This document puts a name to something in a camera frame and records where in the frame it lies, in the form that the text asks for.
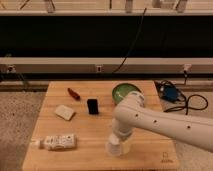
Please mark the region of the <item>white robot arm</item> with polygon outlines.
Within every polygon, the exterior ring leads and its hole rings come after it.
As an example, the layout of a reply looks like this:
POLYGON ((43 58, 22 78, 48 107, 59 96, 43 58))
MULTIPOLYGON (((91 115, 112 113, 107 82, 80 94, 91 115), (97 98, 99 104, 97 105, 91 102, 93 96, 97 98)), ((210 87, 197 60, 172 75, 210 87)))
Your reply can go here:
POLYGON ((138 91, 128 93, 116 105, 113 116, 112 130, 120 140, 125 141, 134 128, 140 128, 213 153, 213 119, 148 109, 138 91))

